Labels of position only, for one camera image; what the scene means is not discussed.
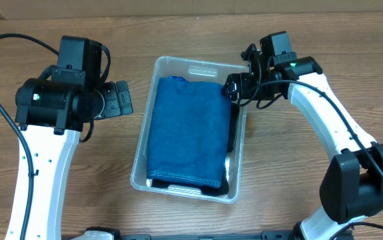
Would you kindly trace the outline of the blue glitter cloth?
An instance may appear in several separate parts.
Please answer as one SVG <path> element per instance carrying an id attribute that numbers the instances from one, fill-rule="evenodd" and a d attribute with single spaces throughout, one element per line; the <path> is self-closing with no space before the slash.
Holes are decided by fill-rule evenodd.
<path id="1" fill-rule="evenodd" d="M 169 79 L 171 79 L 172 81 L 187 82 L 187 80 L 184 77 L 179 76 L 169 76 Z"/>

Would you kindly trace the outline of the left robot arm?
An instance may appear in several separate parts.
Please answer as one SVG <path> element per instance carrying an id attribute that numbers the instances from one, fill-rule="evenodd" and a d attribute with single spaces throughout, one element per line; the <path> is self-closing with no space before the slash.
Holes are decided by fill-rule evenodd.
<path id="1" fill-rule="evenodd" d="M 108 82 L 109 70 L 101 69 L 108 54 L 97 41 L 64 36 L 57 64 L 17 90 L 15 122 L 33 170 L 20 148 L 7 239 L 60 239 L 67 177 L 84 124 L 133 113 L 127 82 Z"/>

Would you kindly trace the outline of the blue denim cloth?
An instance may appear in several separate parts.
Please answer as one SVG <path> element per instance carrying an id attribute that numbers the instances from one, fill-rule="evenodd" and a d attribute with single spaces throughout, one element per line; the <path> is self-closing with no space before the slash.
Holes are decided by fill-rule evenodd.
<path id="1" fill-rule="evenodd" d="M 147 151 L 147 177 L 219 188 L 231 102 L 222 85 L 159 80 Z"/>

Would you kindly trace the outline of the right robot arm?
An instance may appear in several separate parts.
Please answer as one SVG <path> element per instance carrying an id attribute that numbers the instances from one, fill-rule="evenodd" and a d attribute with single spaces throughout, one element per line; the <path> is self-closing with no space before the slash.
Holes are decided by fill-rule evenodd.
<path id="1" fill-rule="evenodd" d="M 230 74 L 222 94 L 239 106 L 264 109 L 285 98 L 323 144 L 329 166 L 319 188 L 320 207 L 289 231 L 263 239 L 351 239 L 352 230 L 383 211 L 383 143 L 363 130 L 331 90 L 313 57 L 298 57 L 284 31 L 263 37 L 240 54 L 248 72 Z"/>

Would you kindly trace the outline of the clear plastic storage bin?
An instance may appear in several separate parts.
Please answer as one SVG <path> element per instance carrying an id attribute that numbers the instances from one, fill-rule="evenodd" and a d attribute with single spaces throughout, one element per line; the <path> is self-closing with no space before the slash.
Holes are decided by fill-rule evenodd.
<path id="1" fill-rule="evenodd" d="M 139 191 L 234 203 L 240 191 L 246 108 L 221 89 L 243 65 L 161 56 L 131 173 Z"/>

